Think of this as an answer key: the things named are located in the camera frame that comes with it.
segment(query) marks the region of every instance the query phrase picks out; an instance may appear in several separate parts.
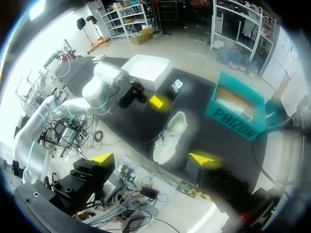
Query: wall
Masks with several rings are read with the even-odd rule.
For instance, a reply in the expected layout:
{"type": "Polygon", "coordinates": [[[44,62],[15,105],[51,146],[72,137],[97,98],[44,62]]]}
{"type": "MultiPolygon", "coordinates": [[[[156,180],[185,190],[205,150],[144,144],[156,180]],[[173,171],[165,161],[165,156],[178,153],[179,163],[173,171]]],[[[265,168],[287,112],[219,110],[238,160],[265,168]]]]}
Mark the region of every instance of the wall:
{"type": "MultiPolygon", "coordinates": [[[[91,15],[89,8],[84,6],[79,10],[60,16],[44,28],[17,58],[10,71],[0,106],[0,141],[2,143],[12,147],[15,127],[20,116],[24,115],[20,99],[14,94],[21,77],[26,77],[32,70],[30,81],[34,82],[39,77],[38,69],[42,67],[52,52],[62,45],[64,39],[67,39],[71,47],[77,50],[76,54],[88,55],[87,51],[90,50],[91,44],[83,30],[77,29],[76,21],[81,17],[86,19],[89,15],[91,15]]],[[[92,42],[96,42],[98,35],[91,22],[86,22],[85,30],[92,42]]],[[[58,63],[60,62],[54,61],[51,66],[55,67],[58,63]]],[[[30,87],[29,83],[23,80],[18,88],[18,94],[26,95],[30,87]]]]}

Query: cardboard box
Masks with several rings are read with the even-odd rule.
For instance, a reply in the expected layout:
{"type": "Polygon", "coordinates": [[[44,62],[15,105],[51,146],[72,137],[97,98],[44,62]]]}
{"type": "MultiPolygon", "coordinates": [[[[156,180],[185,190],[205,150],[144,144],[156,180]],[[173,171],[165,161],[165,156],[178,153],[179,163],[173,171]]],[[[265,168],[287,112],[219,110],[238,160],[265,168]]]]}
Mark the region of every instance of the cardboard box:
{"type": "Polygon", "coordinates": [[[254,140],[265,130],[265,102],[264,98],[253,89],[224,72],[220,73],[205,114],[234,130],[247,140],[254,140]],[[244,111],[253,116],[248,121],[242,115],[231,111],[228,107],[216,101],[223,99],[243,107],[244,111]]]}
{"type": "Polygon", "coordinates": [[[137,35],[135,37],[131,37],[131,42],[134,45],[141,45],[145,43],[146,41],[150,40],[152,38],[152,29],[151,28],[146,28],[141,30],[139,33],[141,35],[137,35]]]}

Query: screw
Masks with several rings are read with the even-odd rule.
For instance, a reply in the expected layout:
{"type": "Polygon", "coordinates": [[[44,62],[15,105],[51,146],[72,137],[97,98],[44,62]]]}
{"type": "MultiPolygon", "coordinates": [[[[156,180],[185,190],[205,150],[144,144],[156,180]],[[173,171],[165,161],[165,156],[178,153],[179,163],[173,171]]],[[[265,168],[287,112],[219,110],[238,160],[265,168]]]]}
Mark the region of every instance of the screw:
{"type": "Polygon", "coordinates": [[[34,197],[35,198],[37,198],[37,197],[39,197],[40,196],[40,194],[38,193],[38,192],[34,192],[34,197]]]}

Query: shoe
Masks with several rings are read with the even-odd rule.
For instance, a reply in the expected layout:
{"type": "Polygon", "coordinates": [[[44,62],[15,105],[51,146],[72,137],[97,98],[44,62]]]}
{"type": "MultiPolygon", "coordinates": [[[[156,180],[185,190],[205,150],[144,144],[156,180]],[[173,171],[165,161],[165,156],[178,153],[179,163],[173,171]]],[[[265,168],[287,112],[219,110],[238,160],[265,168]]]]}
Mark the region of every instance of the shoe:
{"type": "Polygon", "coordinates": [[[174,157],[179,139],[187,126],[186,115],[177,112],[170,120],[167,129],[160,133],[159,139],[155,142],[153,153],[155,162],[163,165],[174,157]]]}

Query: robotic arm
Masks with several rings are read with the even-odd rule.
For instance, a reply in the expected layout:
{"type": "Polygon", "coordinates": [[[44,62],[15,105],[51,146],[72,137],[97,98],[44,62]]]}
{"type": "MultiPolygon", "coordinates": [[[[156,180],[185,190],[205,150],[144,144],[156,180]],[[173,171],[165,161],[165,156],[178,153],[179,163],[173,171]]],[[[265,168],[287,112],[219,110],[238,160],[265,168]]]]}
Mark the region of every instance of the robotic arm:
{"type": "Polygon", "coordinates": [[[13,156],[25,167],[23,181],[44,180],[49,166],[47,149],[37,143],[48,122],[81,114],[105,115],[116,102],[128,107],[135,99],[145,103],[147,97],[140,82],[125,70],[106,62],[98,63],[93,78],[82,90],[82,98],[58,104],[54,96],[47,97],[14,139],[13,156]],[[108,96],[108,89],[115,91],[108,96]]]}

